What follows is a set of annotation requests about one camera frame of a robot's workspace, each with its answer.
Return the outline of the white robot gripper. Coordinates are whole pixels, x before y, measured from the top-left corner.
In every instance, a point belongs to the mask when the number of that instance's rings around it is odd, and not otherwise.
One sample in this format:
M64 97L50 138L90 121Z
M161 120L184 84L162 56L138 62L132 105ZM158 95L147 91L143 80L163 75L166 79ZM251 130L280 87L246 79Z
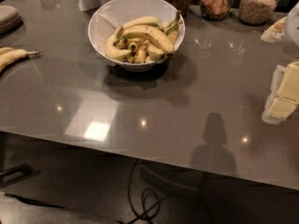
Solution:
M299 2L288 15L265 30L261 40L280 43L289 55L299 55ZM271 99L282 98L299 104L299 62L289 63L286 67L278 65L270 86Z

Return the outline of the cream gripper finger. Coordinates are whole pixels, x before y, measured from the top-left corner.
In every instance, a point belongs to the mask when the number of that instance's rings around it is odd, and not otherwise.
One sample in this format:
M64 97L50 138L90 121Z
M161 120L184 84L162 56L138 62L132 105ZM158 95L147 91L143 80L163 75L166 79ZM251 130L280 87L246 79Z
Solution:
M297 103L270 95L265 103L262 120L269 124L280 124L297 108Z

